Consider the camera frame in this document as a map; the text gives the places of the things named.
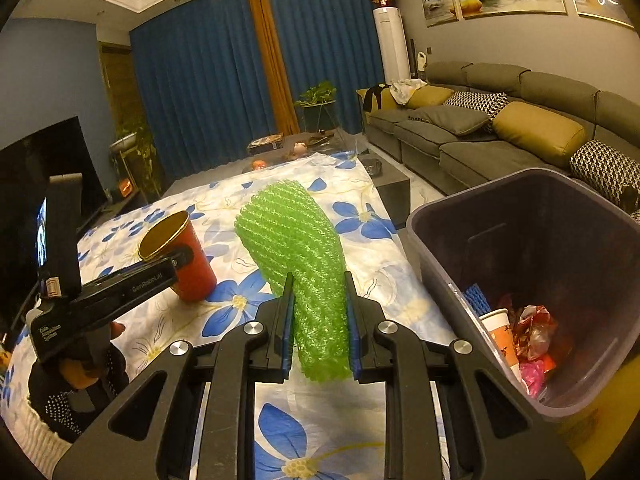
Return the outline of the left hand in patterned glove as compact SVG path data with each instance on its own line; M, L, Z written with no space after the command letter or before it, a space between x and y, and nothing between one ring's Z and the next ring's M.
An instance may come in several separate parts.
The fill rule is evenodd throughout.
M50 367L36 361L29 374L28 400L52 432L74 443L128 384L125 357L110 344L104 366L71 358L53 361Z

